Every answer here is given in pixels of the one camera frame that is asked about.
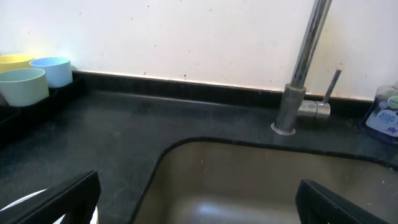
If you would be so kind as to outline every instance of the cup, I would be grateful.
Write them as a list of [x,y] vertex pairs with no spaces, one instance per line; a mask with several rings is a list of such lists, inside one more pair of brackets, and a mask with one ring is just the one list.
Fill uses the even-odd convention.
[[49,96],[45,71],[20,68],[0,73],[0,91],[10,106],[29,106]]
[[39,58],[31,61],[30,66],[45,70],[45,78],[50,88],[63,87],[73,81],[70,60],[67,58]]
[[29,62],[35,57],[29,54],[11,54],[0,56],[0,72],[18,68],[30,68]]

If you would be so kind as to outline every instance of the silver faucet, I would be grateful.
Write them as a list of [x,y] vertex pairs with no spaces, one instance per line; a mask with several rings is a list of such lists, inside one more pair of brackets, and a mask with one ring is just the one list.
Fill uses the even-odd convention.
[[305,78],[307,77],[330,4],[331,0],[315,0],[314,2],[292,80],[285,86],[277,118],[271,124],[271,128],[279,134],[295,134],[294,124],[297,116],[325,119],[330,115],[328,100],[341,70],[336,71],[322,102],[303,100],[307,90],[304,87]]

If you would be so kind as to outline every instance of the black countertop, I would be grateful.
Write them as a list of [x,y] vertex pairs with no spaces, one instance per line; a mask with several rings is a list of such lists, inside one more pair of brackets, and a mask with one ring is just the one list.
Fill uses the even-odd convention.
[[366,159],[393,169],[398,148],[356,129],[358,119],[299,121],[293,136],[270,125],[277,109],[90,91],[0,150],[0,207],[94,169],[102,193],[100,223],[126,223],[162,152],[184,139]]

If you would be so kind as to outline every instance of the yellow cup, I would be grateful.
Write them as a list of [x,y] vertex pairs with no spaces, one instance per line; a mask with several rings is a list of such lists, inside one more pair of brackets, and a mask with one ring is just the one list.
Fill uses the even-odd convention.
[[29,54],[12,54],[0,56],[0,72],[17,68],[30,68],[29,62],[35,59]]

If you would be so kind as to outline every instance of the kitchen sink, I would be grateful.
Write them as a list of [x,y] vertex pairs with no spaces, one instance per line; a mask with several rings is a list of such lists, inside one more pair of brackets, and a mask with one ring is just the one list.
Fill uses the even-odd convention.
[[300,223],[295,194],[312,179],[398,223],[397,172],[372,162],[216,142],[190,142],[155,170],[134,223]]

